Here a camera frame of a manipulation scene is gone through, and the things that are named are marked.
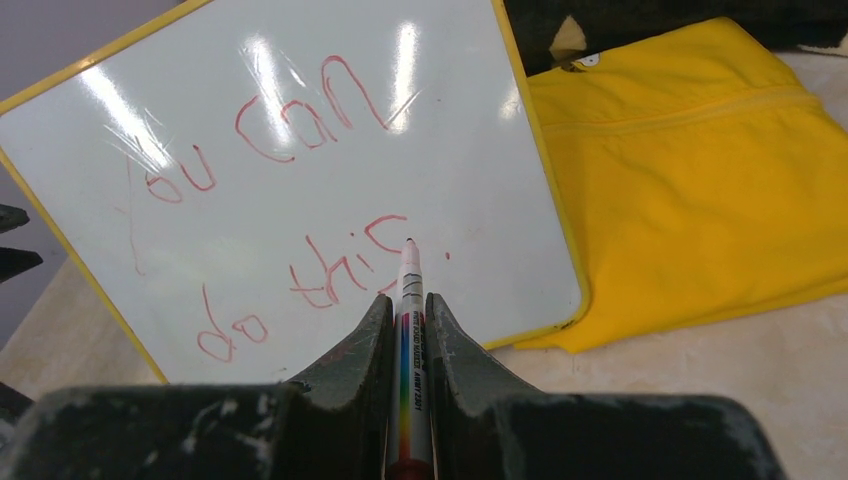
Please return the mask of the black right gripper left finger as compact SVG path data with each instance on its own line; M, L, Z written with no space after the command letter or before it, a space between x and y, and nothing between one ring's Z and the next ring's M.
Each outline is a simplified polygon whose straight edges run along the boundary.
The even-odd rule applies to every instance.
M5 479L377 479L389 410L392 302L273 384L74 387L19 421Z

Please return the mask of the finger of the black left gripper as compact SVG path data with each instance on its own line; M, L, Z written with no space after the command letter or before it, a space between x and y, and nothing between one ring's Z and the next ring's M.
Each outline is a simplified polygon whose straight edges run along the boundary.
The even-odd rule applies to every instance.
M1 204L0 205L0 233L6 233L30 221L27 212L19 207Z
M0 283L4 283L42 263L42 257L34 251L1 247Z

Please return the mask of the yellow framed whiteboard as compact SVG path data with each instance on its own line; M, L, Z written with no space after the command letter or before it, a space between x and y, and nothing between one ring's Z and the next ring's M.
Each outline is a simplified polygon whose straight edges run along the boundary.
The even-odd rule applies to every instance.
M4 100L1 160L170 382L294 375L408 239L487 347L587 306L499 1L188 1Z

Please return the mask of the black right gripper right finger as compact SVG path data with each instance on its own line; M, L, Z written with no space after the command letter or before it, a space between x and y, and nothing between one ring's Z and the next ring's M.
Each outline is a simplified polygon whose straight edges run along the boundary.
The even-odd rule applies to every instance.
M442 479L782 479L759 422L713 395L546 393L426 299Z

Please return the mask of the red capped white marker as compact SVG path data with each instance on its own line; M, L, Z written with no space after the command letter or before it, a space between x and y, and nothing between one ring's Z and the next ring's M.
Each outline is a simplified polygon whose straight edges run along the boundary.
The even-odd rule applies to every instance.
M401 250L394 302L395 351L384 477L432 479L433 443L425 341L425 293L416 242Z

